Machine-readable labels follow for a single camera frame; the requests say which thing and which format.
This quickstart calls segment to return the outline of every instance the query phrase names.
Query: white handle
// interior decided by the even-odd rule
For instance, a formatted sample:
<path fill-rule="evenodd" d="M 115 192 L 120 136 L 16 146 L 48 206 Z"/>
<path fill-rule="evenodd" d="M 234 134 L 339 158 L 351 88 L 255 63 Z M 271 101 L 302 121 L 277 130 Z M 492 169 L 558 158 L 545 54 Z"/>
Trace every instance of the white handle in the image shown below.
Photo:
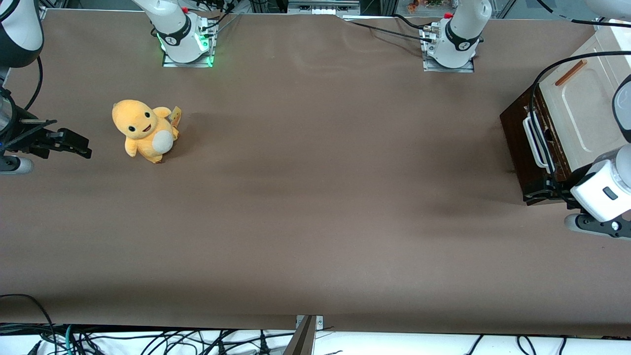
<path fill-rule="evenodd" d="M 524 131 L 526 131 L 526 138 L 528 138 L 528 145 L 530 146 L 530 151 L 533 153 L 534 163 L 537 164 L 538 167 L 546 169 L 548 173 L 550 173 L 550 167 L 548 167 L 548 164 L 544 163 L 541 160 L 541 157 L 543 156 L 543 154 L 541 154 L 541 151 L 539 150 L 539 145 L 534 140 L 533 120 L 531 119 L 530 114 L 528 114 L 528 116 L 524 119 L 522 124 L 524 125 Z"/>

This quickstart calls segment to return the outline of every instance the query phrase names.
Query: metal frame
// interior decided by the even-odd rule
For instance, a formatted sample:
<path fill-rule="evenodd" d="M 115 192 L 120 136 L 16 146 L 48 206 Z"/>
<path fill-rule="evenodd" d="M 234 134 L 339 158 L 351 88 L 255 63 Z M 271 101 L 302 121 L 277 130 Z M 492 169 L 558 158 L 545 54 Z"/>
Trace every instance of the metal frame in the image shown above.
<path fill-rule="evenodd" d="M 314 315 L 302 317 L 302 319 L 297 319 L 298 329 L 296 329 L 292 339 L 289 340 L 283 355 L 312 355 L 314 341 L 316 340 L 316 330 L 318 326 L 323 326 L 322 320 L 318 321 L 318 316 Z"/>

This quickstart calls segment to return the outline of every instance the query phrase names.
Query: white belly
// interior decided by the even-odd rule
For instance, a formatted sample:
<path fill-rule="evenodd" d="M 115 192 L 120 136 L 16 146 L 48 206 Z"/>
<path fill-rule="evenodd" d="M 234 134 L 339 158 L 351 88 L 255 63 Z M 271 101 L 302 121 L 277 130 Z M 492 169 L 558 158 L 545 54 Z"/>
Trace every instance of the white belly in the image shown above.
<path fill-rule="evenodd" d="M 173 147 L 173 135 L 169 131 L 157 131 L 151 145 L 156 152 L 164 154 Z"/>

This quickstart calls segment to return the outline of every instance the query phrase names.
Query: yellow plush toy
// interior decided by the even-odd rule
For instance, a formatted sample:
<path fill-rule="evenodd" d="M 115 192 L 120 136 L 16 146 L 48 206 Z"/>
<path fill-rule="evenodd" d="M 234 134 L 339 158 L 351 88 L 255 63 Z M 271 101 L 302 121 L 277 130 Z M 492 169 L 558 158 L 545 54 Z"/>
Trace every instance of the yellow plush toy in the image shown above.
<path fill-rule="evenodd" d="M 173 141 L 180 133 L 176 127 L 180 123 L 182 111 L 175 107 L 173 112 L 166 107 L 150 109 L 136 100 L 123 100 L 114 104 L 112 119 L 125 139 L 125 151 L 130 157 L 136 152 L 150 162 L 162 162 L 162 154 L 173 147 Z"/>

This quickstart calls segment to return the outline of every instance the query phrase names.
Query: brown tablecloth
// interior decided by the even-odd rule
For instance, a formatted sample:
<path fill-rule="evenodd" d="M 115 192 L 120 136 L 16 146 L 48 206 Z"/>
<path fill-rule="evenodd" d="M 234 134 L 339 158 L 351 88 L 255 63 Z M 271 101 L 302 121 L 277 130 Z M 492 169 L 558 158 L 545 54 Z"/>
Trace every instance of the brown tablecloth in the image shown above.
<path fill-rule="evenodd" d="M 94 153 L 2 177 L 0 292 L 59 323 L 629 333 L 631 243 L 525 207 L 498 120 L 591 27 L 491 21 L 472 75 L 333 16 L 242 16 L 212 69 L 162 68 L 150 28 L 48 12 L 31 111 Z M 8 81 L 23 105 L 36 65 Z M 164 164 L 126 155 L 122 99 L 182 108 Z M 43 321 L 1 302 L 0 321 Z"/>

